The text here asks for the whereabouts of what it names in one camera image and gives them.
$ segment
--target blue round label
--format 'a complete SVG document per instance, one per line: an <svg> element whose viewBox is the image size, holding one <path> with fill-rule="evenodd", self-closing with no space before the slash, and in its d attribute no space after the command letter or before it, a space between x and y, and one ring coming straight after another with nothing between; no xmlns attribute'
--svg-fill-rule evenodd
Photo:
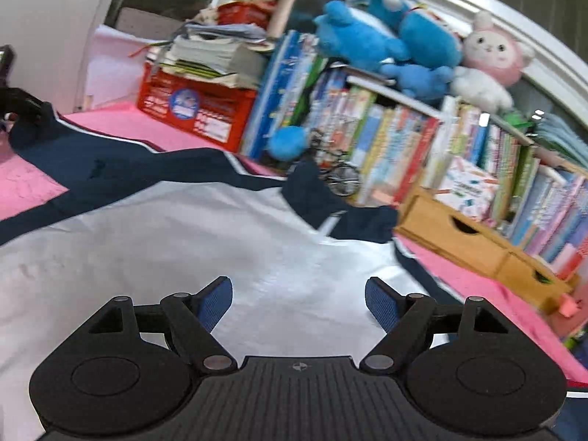
<svg viewBox="0 0 588 441"><path fill-rule="evenodd" d="M169 97L169 108L178 119L193 119L200 108L198 93L191 89L180 89Z"/></svg>

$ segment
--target white plush toy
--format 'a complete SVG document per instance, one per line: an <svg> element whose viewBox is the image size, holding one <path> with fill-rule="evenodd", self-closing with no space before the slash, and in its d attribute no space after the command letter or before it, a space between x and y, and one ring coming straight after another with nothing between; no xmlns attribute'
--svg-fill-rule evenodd
<svg viewBox="0 0 588 441"><path fill-rule="evenodd" d="M505 87L479 69L458 66L450 90L454 96L461 96L465 102L490 114L511 109L514 105Z"/></svg>

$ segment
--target wooden drawer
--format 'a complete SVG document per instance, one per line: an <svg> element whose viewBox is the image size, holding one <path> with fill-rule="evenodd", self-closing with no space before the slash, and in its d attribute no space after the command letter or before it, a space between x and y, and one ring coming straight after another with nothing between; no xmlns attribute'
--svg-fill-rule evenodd
<svg viewBox="0 0 588 441"><path fill-rule="evenodd" d="M525 302L549 314L558 308L559 297L571 287L547 271L537 270L514 254L510 254L496 273L496 280Z"/></svg>
<svg viewBox="0 0 588 441"><path fill-rule="evenodd" d="M479 224L426 195L414 199L399 229L424 247L487 277L497 272L508 254Z"/></svg>

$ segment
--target white window frame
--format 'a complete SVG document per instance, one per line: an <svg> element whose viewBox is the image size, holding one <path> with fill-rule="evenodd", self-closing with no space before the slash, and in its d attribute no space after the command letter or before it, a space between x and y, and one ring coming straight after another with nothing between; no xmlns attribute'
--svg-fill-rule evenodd
<svg viewBox="0 0 588 441"><path fill-rule="evenodd" d="M536 58L524 70L526 77L588 128L588 64L548 31L498 0L423 1L464 35L471 31L470 22L479 10L491 11L499 28L534 48Z"/></svg>

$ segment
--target red book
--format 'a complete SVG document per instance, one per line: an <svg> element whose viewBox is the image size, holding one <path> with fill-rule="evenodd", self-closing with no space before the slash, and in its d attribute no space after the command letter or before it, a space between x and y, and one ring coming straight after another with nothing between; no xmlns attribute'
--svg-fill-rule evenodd
<svg viewBox="0 0 588 441"><path fill-rule="evenodd" d="M429 119L427 119L427 122L424 125L422 136L420 137L420 141L416 146L415 153L412 156L412 160L406 169L404 177L402 177L402 182L398 186L398 190L394 194L392 207L399 207L408 194L411 184L415 181L419 167L426 157L427 152L429 151L431 141L435 132L437 131L438 126L439 119L435 119L434 117L429 117Z"/></svg>
<svg viewBox="0 0 588 441"><path fill-rule="evenodd" d="M582 243L576 249L576 253L568 259L563 268L558 272L558 278L567 280L586 257L588 257L588 235L582 240Z"/></svg>

